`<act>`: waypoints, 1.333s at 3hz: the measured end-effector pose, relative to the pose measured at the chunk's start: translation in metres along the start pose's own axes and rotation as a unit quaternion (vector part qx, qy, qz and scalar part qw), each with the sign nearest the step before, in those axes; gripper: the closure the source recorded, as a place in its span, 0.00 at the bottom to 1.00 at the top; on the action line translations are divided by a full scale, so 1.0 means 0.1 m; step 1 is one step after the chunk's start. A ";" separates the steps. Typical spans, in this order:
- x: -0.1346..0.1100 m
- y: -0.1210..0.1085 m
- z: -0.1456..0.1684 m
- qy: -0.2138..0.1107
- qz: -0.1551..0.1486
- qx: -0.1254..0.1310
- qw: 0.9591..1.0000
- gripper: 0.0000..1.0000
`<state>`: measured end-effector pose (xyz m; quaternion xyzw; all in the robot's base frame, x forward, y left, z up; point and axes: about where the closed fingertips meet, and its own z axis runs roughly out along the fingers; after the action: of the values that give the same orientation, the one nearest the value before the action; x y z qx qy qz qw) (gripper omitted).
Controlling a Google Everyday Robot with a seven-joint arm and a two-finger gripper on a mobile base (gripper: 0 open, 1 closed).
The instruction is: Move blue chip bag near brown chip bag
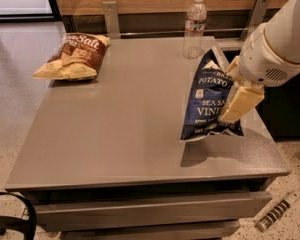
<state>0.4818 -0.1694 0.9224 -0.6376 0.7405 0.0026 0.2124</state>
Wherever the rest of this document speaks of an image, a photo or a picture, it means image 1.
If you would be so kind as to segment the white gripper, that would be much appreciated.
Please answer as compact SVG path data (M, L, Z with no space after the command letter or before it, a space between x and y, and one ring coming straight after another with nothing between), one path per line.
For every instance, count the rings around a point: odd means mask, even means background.
M220 122L234 124L264 99L264 85L278 87L300 73L300 63L290 62L278 55L270 46L266 23L260 24L245 40L240 55L235 56L226 73L233 81L241 75L256 84L235 83L218 117Z

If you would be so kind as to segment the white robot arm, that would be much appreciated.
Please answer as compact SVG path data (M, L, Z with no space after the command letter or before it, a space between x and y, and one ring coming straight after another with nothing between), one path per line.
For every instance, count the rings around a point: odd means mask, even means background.
M264 98L266 87L278 87L300 73L300 0L289 0L244 41L230 63L233 79L219 120L234 123Z

